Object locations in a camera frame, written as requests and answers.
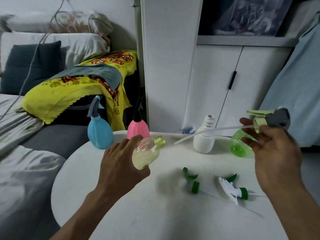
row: wall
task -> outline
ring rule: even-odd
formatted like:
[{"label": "wall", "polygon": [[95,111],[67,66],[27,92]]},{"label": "wall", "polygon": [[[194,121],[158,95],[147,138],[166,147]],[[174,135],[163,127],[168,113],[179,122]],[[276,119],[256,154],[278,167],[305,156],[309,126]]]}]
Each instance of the wall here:
[{"label": "wall", "polygon": [[[54,12],[62,0],[0,0],[0,13],[26,13],[30,11]],[[70,0],[77,11],[94,10],[105,14],[111,21],[114,32],[111,41],[114,50],[137,49],[134,0]],[[65,1],[62,11],[72,10]]]},{"label": "wall", "polygon": [[202,0],[141,0],[150,131],[182,128]]}]

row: yellow-green bottle cap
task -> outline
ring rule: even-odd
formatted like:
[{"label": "yellow-green bottle cap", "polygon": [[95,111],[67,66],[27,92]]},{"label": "yellow-green bottle cap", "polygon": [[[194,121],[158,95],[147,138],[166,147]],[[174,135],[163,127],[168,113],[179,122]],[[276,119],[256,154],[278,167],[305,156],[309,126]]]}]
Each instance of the yellow-green bottle cap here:
[{"label": "yellow-green bottle cap", "polygon": [[157,145],[157,147],[161,148],[166,145],[166,141],[162,136],[158,136],[154,139],[154,143]]}]

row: black cabinet handle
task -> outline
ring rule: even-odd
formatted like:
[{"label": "black cabinet handle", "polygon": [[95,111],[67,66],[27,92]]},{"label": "black cabinet handle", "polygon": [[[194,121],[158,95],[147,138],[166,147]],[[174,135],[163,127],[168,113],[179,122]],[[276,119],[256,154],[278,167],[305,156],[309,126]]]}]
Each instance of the black cabinet handle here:
[{"label": "black cabinet handle", "polygon": [[232,75],[232,78],[231,78],[231,81],[230,81],[229,88],[228,88],[229,90],[231,90],[231,87],[232,87],[232,85],[233,85],[233,81],[235,80],[236,74],[237,74],[237,72],[234,71],[234,72],[233,72],[233,75]]}]

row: round white table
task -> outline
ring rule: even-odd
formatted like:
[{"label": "round white table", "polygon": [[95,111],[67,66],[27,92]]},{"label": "round white table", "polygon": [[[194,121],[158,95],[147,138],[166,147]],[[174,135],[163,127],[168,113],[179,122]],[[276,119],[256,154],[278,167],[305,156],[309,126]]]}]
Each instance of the round white table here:
[{"label": "round white table", "polygon": [[[126,138],[126,131],[114,132],[114,141]],[[120,239],[287,239],[268,198],[228,200],[217,177],[234,173],[236,187],[263,194],[255,176],[254,159],[229,152],[229,138],[216,137],[209,154],[197,153],[192,140],[175,146],[185,135],[162,135],[166,146],[150,165],[151,175],[122,197],[105,215],[92,240]],[[51,206],[62,226],[78,210],[99,176],[104,150],[90,142],[76,150],[59,171],[52,188]],[[198,173],[200,192],[191,194],[180,185],[182,168]]]}]

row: electric cord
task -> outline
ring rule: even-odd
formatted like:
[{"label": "electric cord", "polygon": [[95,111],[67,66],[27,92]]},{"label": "electric cord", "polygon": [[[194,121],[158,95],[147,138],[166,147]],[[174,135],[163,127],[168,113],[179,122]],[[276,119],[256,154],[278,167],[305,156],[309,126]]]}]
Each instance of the electric cord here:
[{"label": "electric cord", "polygon": [[[53,19],[55,19],[56,15],[58,14],[58,12],[60,11],[60,9],[62,8],[62,5],[63,5],[63,2],[64,0],[62,0],[61,2],[61,5],[60,7],[58,8],[58,10],[54,13],[54,15],[52,16],[51,20],[50,20],[50,23],[49,23],[49,26],[50,24],[52,23]],[[9,112],[9,110],[14,106],[14,104],[19,100],[19,98],[21,97],[21,94],[22,94],[22,91],[24,89],[24,86],[26,84],[26,81],[28,80],[29,76],[30,76],[30,73],[31,73],[31,68],[32,68],[32,64],[35,60],[35,57],[36,57],[36,54],[37,54],[37,51],[38,51],[38,47],[39,47],[39,44],[41,44],[41,42],[47,37],[47,35],[49,35],[49,33],[45,33],[40,41],[38,42],[37,46],[35,47],[35,51],[34,51],[34,54],[33,54],[33,57],[32,57],[32,60],[31,60],[31,63],[30,63],[30,67],[29,67],[29,71],[28,71],[28,74],[26,76],[26,79],[24,80],[22,86],[21,86],[21,89],[20,89],[20,92],[19,92],[19,95],[18,97],[16,98],[16,100],[9,106],[9,108],[6,110],[6,112],[1,116],[0,118],[0,121],[6,116],[6,114]]]}]

